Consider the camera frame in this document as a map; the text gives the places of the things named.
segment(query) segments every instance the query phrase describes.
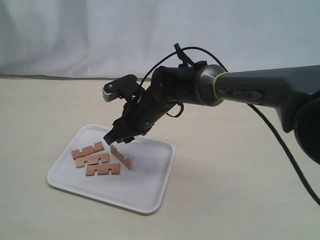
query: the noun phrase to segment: white fabric curtain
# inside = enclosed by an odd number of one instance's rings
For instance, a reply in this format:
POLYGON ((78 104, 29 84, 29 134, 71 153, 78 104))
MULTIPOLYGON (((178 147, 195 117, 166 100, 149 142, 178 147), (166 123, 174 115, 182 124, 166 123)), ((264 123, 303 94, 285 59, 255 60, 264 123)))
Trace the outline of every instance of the white fabric curtain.
POLYGON ((229 71, 315 65, 319 40, 319 0, 0 0, 1 75, 142 77, 177 42, 229 71))

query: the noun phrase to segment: beige table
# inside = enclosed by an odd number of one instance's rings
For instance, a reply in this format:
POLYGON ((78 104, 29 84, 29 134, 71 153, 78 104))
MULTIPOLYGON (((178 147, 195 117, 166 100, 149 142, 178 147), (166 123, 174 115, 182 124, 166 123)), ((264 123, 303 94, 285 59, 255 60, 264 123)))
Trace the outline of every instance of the beige table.
MULTIPOLYGON (((320 207, 262 120, 245 104, 186 105, 150 137, 176 156, 158 212, 141 216, 50 187, 46 175, 84 125, 112 126, 124 100, 102 80, 0 79, 0 239, 318 240, 320 207)), ((273 109, 263 108, 276 128, 273 109)), ((320 194, 320 166, 284 136, 320 194)))

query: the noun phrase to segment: yellow ring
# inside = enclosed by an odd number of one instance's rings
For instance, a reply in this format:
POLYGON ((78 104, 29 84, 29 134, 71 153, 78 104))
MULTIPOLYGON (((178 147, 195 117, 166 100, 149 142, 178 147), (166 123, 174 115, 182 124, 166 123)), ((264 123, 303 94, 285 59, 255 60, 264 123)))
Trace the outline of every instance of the yellow ring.
POLYGON ((218 77, 224 75, 224 74, 227 74, 228 72, 222 72, 220 74, 218 74, 217 76, 214 77, 213 79, 213 83, 212 83, 212 87, 213 87, 213 93, 214 93, 214 96, 217 98, 217 99, 221 99, 219 96, 218 96, 218 93, 217 93, 217 90, 216 90, 216 82, 217 82, 217 79, 218 77))

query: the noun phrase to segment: white tray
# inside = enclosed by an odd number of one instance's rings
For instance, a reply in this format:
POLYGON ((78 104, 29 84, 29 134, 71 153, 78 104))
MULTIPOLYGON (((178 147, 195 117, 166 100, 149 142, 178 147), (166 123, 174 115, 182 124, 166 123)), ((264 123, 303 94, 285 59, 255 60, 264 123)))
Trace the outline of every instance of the white tray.
POLYGON ((58 189, 115 205, 141 214, 151 214, 161 205, 175 157, 167 142, 139 136, 131 143, 113 145, 133 161, 127 169, 114 155, 103 136, 111 129, 87 125, 80 129, 47 174, 47 182, 58 189), (76 168, 71 151, 102 141, 110 163, 120 163, 119 175, 86 176, 86 167, 76 168))

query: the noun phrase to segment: robotic arm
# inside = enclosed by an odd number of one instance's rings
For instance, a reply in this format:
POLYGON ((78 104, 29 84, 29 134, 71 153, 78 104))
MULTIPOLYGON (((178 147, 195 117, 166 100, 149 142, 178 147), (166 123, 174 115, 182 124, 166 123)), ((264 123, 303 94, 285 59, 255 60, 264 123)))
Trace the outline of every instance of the robotic arm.
POLYGON ((145 135, 176 105, 214 107, 223 101, 274 108, 285 133, 294 131, 303 151, 320 164, 320 65, 227 72, 206 61, 194 63, 175 44, 179 67, 159 66, 144 89, 137 77, 126 75, 106 84, 106 102, 126 100, 122 116, 104 136, 108 145, 129 143, 145 135))

